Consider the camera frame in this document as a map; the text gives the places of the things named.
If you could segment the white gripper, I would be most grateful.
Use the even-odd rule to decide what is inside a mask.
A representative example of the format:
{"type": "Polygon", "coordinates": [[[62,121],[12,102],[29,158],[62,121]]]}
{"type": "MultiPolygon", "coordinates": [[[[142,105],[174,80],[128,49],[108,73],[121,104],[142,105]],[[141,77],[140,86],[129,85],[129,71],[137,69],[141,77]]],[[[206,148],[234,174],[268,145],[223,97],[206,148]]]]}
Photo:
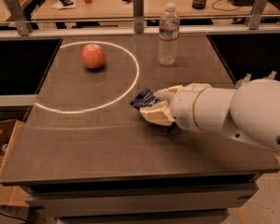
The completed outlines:
{"type": "Polygon", "coordinates": [[[191,83],[185,87],[176,85],[157,90],[154,96],[161,102],[142,107],[140,114],[154,124],[170,126],[175,122],[182,130],[200,133],[194,116],[195,104],[200,94],[209,88],[209,84],[191,83]]]}

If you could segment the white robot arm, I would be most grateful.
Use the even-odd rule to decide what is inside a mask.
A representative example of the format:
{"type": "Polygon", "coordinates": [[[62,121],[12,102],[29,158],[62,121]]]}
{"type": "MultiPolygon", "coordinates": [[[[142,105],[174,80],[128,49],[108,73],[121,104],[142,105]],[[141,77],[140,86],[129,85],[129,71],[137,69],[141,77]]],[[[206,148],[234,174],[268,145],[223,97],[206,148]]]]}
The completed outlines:
{"type": "Polygon", "coordinates": [[[148,122],[217,133],[280,156],[280,81],[255,79],[237,89],[191,83],[154,96],[156,104],[140,109],[148,122]]]}

